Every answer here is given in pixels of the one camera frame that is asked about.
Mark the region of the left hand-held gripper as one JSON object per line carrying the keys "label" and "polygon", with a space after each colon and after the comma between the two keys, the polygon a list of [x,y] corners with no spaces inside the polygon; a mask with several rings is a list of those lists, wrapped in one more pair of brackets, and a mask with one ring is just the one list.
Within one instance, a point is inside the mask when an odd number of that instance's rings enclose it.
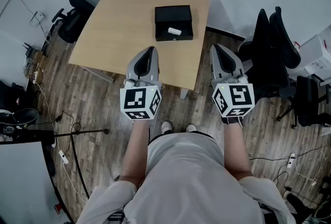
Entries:
{"label": "left hand-held gripper", "polygon": [[158,52],[151,46],[130,61],[124,87],[120,89],[121,112],[130,120],[155,118],[162,100],[158,78]]}

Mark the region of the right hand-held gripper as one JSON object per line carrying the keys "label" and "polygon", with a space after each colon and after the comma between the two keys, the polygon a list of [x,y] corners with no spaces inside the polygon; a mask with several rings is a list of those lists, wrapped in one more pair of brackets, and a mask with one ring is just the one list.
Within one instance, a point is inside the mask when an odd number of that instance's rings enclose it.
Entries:
{"label": "right hand-held gripper", "polygon": [[214,44],[210,49],[210,62],[215,79],[212,80],[212,99],[221,117],[244,117],[254,108],[255,99],[242,61],[230,49]]}

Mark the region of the black box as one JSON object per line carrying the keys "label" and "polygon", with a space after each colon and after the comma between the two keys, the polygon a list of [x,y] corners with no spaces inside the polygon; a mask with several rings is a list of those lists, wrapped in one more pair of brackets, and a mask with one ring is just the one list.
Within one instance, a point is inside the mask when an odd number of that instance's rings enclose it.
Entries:
{"label": "black box", "polygon": [[[182,31],[180,36],[168,33],[172,27]],[[189,5],[155,7],[156,41],[183,41],[193,39],[192,15]]]}

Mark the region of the person's left forearm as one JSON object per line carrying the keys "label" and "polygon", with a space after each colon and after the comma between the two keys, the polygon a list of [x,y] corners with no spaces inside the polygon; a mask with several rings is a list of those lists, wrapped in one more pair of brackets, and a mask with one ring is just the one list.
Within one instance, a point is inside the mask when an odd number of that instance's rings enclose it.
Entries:
{"label": "person's left forearm", "polygon": [[131,182],[139,188],[145,178],[148,144],[149,120],[135,121],[124,155],[120,181]]}

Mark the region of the person's right forearm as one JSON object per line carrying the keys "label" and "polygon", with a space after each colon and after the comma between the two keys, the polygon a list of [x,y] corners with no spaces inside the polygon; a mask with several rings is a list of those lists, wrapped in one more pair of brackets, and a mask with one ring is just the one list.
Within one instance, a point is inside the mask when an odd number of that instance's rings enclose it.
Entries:
{"label": "person's right forearm", "polygon": [[224,167],[238,181],[252,176],[251,163],[239,123],[224,125]]}

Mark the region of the black wristwatch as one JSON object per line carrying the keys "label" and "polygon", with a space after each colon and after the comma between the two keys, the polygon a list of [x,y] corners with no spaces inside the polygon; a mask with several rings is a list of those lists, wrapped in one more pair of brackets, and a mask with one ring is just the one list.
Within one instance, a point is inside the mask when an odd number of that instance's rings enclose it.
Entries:
{"label": "black wristwatch", "polygon": [[229,124],[239,124],[243,128],[243,118],[241,116],[236,117],[222,117],[222,122],[226,125]]}

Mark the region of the person's left white shoe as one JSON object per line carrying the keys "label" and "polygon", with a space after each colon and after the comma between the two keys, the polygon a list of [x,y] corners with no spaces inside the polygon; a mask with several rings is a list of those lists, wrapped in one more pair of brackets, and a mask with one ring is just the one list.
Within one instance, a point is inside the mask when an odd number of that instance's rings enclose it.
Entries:
{"label": "person's left white shoe", "polygon": [[162,134],[172,133],[173,127],[170,122],[165,121],[161,125],[161,132]]}

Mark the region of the person's dark trousers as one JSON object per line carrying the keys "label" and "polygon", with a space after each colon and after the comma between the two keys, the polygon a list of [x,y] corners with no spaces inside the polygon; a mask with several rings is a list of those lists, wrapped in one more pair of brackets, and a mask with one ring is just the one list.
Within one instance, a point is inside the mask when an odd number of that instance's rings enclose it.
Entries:
{"label": "person's dark trousers", "polygon": [[152,142],[156,141],[157,139],[159,139],[159,138],[161,138],[161,137],[163,137],[163,136],[167,136],[167,135],[176,135],[176,136],[177,136],[177,135],[180,135],[180,136],[182,136],[183,134],[186,134],[186,133],[195,133],[195,134],[203,135],[203,136],[206,136],[206,137],[209,137],[209,138],[212,138],[212,139],[213,139],[213,137],[211,137],[210,135],[208,135],[208,134],[206,134],[206,133],[203,133],[203,132],[200,132],[200,131],[179,132],[179,133],[170,133],[170,132],[166,132],[166,133],[163,133],[163,134],[160,134],[160,135],[154,137],[153,139],[151,139],[151,140],[149,141],[148,144],[150,145]]}

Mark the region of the black stand pole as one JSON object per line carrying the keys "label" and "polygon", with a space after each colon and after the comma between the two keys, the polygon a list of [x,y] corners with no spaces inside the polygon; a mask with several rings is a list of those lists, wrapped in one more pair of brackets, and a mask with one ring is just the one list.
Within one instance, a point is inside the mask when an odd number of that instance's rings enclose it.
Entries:
{"label": "black stand pole", "polygon": [[98,132],[102,132],[105,135],[108,135],[110,130],[106,128],[106,129],[99,129],[99,130],[75,131],[75,132],[70,132],[70,133],[54,135],[54,137],[58,138],[58,137],[64,137],[64,136],[73,136],[73,135],[81,135],[81,134],[85,134],[85,133],[98,133]]}

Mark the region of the white cabinet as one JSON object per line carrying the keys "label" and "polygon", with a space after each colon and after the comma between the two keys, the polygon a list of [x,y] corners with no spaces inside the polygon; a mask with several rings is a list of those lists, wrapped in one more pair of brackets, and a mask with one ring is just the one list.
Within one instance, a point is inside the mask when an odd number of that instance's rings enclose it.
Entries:
{"label": "white cabinet", "polygon": [[299,54],[297,76],[316,75],[323,80],[322,85],[331,85],[331,25],[302,44]]}

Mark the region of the black router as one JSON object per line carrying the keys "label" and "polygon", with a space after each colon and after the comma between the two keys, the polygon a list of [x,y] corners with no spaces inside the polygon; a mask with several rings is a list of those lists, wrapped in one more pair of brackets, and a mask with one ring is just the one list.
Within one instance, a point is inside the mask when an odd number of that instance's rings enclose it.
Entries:
{"label": "black router", "polygon": [[33,52],[35,51],[35,48],[27,43],[24,43],[22,46],[26,49],[26,52],[25,52],[26,58],[27,59],[30,58],[31,55],[33,54]]}

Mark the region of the person's white shirt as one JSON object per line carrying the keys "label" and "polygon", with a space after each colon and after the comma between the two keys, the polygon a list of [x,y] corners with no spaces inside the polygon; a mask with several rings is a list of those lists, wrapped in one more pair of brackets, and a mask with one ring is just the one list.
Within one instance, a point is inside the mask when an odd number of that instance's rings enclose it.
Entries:
{"label": "person's white shirt", "polygon": [[142,185],[96,187],[77,224],[106,224],[118,211],[130,224],[266,224],[267,214],[277,224],[296,223],[271,180],[238,181],[217,142],[195,133],[152,142]]}

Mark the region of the small black chair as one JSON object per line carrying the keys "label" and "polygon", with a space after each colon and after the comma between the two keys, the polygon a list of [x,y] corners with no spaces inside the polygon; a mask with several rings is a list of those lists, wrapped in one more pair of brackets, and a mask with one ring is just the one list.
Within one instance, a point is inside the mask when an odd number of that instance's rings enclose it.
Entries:
{"label": "small black chair", "polygon": [[26,92],[20,85],[6,85],[0,80],[0,110],[17,112],[26,107]]}

